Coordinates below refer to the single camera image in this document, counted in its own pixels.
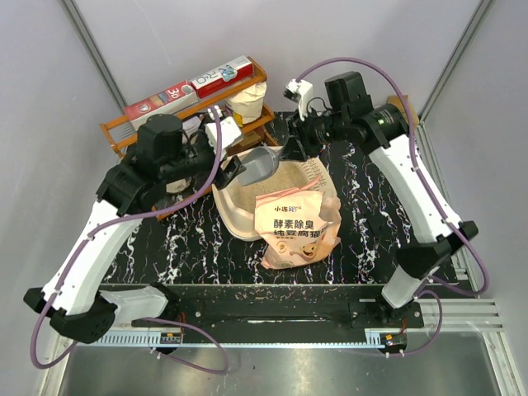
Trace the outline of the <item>metal litter scoop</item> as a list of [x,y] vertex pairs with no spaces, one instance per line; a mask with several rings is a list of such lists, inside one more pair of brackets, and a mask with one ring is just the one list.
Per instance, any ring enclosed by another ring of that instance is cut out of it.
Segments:
[[237,179],[241,186],[249,186],[272,177],[279,168],[282,149],[267,146],[253,148],[242,160],[245,168]]

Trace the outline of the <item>pink cat litter bag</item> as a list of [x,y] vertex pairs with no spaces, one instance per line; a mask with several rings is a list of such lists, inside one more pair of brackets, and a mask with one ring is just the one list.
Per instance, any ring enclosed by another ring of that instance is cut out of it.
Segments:
[[316,189],[322,180],[257,197],[256,232],[267,243],[261,264],[284,270],[320,262],[341,242],[341,201]]

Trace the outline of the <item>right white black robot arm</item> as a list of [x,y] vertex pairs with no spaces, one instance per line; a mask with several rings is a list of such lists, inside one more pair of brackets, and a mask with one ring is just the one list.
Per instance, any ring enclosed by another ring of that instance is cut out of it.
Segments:
[[324,146],[348,142],[358,148],[382,172],[408,219],[416,242],[396,252],[398,266],[381,291],[375,306],[379,323],[392,327],[405,314],[404,306],[416,295],[423,281],[457,253],[479,230],[475,222],[463,221],[446,202],[422,160],[410,148],[408,123],[392,104],[374,107],[358,72],[337,75],[325,82],[330,103],[322,113],[309,109],[313,85],[291,80],[286,98],[296,112],[288,120],[290,137],[284,160],[306,161]]

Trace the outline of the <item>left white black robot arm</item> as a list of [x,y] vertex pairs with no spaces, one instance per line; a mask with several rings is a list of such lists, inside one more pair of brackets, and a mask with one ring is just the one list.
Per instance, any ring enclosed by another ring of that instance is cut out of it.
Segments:
[[29,289],[25,303],[61,336],[91,344],[118,324],[176,322],[178,298],[164,285],[101,291],[103,276],[125,240],[167,192],[167,185],[206,175],[202,186],[227,186],[242,170],[238,158],[223,165],[225,151],[242,138],[234,119],[202,125],[186,134],[174,115],[153,115],[139,127],[137,142],[112,167],[75,247],[45,286]]

